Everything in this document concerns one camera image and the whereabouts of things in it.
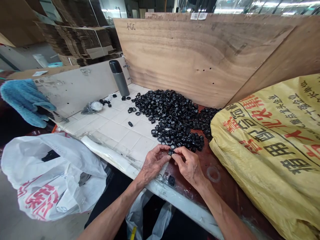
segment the white label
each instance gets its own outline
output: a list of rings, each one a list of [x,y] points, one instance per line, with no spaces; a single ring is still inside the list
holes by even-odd
[[[42,74],[45,74],[48,71],[39,71],[39,72],[35,72],[32,76],[36,77],[36,76],[41,76]]]
[[[198,20],[205,20],[207,18],[208,13],[200,13]]]
[[[198,20],[199,13],[191,13],[191,20]]]

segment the forearm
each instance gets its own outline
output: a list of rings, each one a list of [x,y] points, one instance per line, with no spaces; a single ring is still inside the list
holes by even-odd
[[[196,189],[209,207],[223,237],[226,240],[256,239],[248,227],[217,194],[209,180],[205,179],[202,183]]]
[[[138,175],[128,188],[83,231],[78,240],[112,240],[145,184]]]

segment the yellow woven sack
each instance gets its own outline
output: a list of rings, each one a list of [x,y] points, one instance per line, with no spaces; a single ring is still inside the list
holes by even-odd
[[[210,147],[285,239],[320,239],[320,74],[262,89],[211,121]]]

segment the white plastic bag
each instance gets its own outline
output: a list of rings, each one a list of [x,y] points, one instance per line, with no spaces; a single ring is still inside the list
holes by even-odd
[[[60,157],[43,162],[52,149]],[[1,167],[18,190],[20,210],[42,221],[91,210],[106,187],[104,164],[66,133],[14,138]]]
[[[143,207],[147,204],[153,193],[144,189],[136,198],[132,204],[129,213],[126,216],[128,239],[131,239],[134,227],[136,231],[134,233],[134,239],[143,240]],[[153,227],[152,234],[147,240],[160,240],[164,231],[167,229],[173,214],[175,207],[166,202],[159,213],[157,221]]]

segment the hand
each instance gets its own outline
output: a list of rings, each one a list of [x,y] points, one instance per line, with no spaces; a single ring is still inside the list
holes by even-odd
[[[170,146],[168,145],[158,144],[148,152],[141,171],[137,176],[141,178],[141,181],[145,185],[154,179],[159,174],[163,165],[171,159],[171,156],[168,155],[169,149]]]
[[[176,161],[176,164],[178,164],[180,173],[195,189],[197,189],[199,185],[206,181],[201,170],[198,155],[189,151],[186,147],[179,147],[174,151],[175,154],[172,154],[172,158]]]

